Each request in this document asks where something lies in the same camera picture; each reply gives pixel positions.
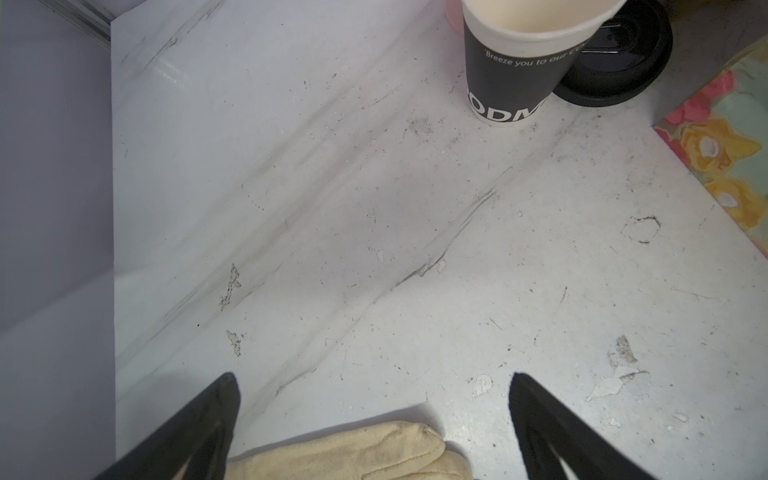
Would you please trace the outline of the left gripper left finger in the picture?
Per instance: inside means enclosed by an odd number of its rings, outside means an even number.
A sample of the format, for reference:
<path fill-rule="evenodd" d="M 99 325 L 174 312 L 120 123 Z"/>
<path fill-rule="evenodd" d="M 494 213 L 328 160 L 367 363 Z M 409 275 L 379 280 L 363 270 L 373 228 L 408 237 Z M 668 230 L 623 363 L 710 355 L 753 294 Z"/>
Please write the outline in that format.
<path fill-rule="evenodd" d="M 99 479 L 222 479 L 240 408 L 233 373 L 218 377 Z"/>

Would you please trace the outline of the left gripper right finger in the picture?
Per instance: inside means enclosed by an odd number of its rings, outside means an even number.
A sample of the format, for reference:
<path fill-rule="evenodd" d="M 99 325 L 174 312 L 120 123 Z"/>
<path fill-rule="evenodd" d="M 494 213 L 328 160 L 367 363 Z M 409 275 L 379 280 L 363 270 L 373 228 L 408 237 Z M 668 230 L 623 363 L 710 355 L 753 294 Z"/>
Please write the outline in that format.
<path fill-rule="evenodd" d="M 530 375 L 513 375 L 508 405 L 530 479 L 565 479 L 564 465 L 578 479 L 651 477 Z"/>

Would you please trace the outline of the green paper takeout bag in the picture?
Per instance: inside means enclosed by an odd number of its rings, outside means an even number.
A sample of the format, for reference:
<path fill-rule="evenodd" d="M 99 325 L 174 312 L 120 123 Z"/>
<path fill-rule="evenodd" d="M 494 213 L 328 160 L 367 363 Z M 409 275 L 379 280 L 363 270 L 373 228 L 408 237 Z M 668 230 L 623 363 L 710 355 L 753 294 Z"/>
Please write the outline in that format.
<path fill-rule="evenodd" d="M 767 252 L 767 39 L 755 41 L 653 129 Z"/>

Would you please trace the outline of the black plastic cup lid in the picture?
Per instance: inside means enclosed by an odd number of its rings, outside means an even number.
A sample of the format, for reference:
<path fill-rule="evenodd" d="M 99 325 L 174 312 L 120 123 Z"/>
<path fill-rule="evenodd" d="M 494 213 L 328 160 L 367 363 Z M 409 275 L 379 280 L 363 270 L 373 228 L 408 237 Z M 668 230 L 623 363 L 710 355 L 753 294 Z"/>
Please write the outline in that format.
<path fill-rule="evenodd" d="M 671 24 L 662 4 L 628 1 L 587 42 L 554 94 L 582 107 L 623 103 L 661 74 L 672 48 Z"/>

